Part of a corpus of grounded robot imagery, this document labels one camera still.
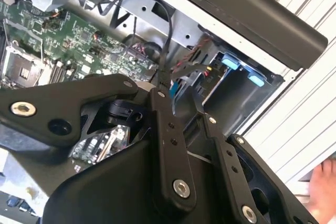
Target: motherboard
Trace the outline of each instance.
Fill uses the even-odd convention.
[[[157,65],[144,50],[127,46],[65,9],[43,13],[29,3],[0,2],[1,89],[28,88],[89,75],[124,74],[150,80]],[[77,144],[72,152],[79,172],[122,150],[128,128],[119,125]]]

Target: screw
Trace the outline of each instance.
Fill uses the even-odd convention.
[[[129,81],[124,81],[124,84],[127,86],[127,87],[133,87],[132,83],[130,83]]]
[[[213,124],[216,124],[216,123],[217,123],[217,121],[216,121],[214,118],[209,118],[209,121],[210,121],[211,123],[213,123]]]
[[[190,196],[190,188],[188,184],[181,179],[174,181],[173,188],[181,198],[188,198]]]
[[[159,91],[158,94],[159,94],[159,96],[161,96],[161,97],[166,97],[166,96],[164,95],[164,93],[162,93],[161,91]]]
[[[237,137],[237,141],[238,141],[239,144],[244,144],[244,140],[241,139],[240,137]]]
[[[28,117],[36,113],[36,108],[29,102],[15,102],[12,104],[11,112],[15,115]]]
[[[251,208],[249,208],[248,206],[243,206],[242,207],[242,211],[243,214],[245,216],[245,218],[251,222],[251,223],[257,223],[257,216],[256,214],[253,212],[253,210]]]

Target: blue tab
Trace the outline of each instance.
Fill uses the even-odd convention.
[[[259,87],[265,85],[263,77],[255,72],[251,72],[247,78]]]
[[[222,63],[233,70],[237,70],[240,66],[239,61],[227,52],[223,56]]]

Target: chip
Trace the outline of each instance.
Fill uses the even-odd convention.
[[[83,40],[88,40],[90,38],[90,35],[83,31],[82,34],[80,35],[80,37],[83,39]]]
[[[110,60],[111,60],[112,62],[116,62],[116,61],[118,60],[118,58],[119,58],[118,55],[111,55],[111,56],[110,56]]]
[[[89,66],[86,66],[86,65],[82,66],[82,72],[88,74],[90,73],[90,71],[91,71],[91,68]]]

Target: black side panel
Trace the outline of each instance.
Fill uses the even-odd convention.
[[[275,0],[189,0],[274,58],[309,68],[328,40]]]

